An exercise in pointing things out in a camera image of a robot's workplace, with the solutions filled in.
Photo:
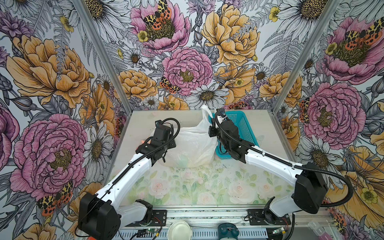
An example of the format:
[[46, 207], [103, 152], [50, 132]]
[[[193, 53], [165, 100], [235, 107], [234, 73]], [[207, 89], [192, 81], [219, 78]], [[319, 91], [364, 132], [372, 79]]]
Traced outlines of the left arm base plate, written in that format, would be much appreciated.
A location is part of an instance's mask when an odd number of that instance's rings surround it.
[[151, 210], [145, 214], [143, 220], [134, 222], [128, 225], [128, 227], [165, 227], [167, 214], [167, 210]]

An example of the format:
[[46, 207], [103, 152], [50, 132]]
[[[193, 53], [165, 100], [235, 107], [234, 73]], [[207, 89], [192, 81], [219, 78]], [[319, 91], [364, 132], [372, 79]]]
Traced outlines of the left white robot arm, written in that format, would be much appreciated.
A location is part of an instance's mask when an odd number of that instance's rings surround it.
[[153, 205], [141, 199], [129, 206], [121, 206], [121, 203], [134, 184], [158, 160], [164, 161], [169, 149], [176, 147], [175, 138], [180, 129], [175, 129], [172, 122], [179, 124], [174, 118], [156, 121], [153, 136], [136, 149], [124, 169], [95, 194], [87, 193], [82, 197], [77, 230], [96, 240], [111, 240], [122, 227], [151, 223]]

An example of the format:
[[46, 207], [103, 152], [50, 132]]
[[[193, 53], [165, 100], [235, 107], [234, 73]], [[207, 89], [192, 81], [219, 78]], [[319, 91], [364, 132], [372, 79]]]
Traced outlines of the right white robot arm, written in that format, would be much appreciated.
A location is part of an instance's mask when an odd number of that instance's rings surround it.
[[291, 213], [318, 213], [328, 188], [315, 165], [301, 165], [281, 159], [241, 139], [238, 127], [227, 117], [223, 108], [216, 110], [209, 135], [216, 137], [234, 160], [270, 172], [294, 188], [289, 196], [269, 199], [258, 214], [260, 219], [274, 224], [277, 219]]

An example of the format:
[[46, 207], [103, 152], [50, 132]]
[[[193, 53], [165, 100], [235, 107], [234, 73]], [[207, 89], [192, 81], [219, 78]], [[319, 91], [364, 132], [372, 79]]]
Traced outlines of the white plastic bag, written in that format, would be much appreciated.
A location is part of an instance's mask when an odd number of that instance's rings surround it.
[[218, 145], [216, 138], [209, 136], [213, 114], [208, 106], [201, 106], [203, 119], [195, 127], [181, 128], [175, 138], [176, 147], [168, 150], [165, 167], [189, 169], [209, 165], [214, 161], [215, 150]]

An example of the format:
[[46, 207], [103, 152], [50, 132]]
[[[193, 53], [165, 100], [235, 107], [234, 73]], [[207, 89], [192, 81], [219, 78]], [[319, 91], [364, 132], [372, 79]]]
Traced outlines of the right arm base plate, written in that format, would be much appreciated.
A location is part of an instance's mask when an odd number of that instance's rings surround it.
[[263, 209], [248, 209], [247, 215], [244, 217], [246, 222], [249, 222], [251, 226], [272, 226], [272, 225], [291, 225], [291, 219], [289, 215], [283, 217], [272, 217], [268, 220], [263, 215]]

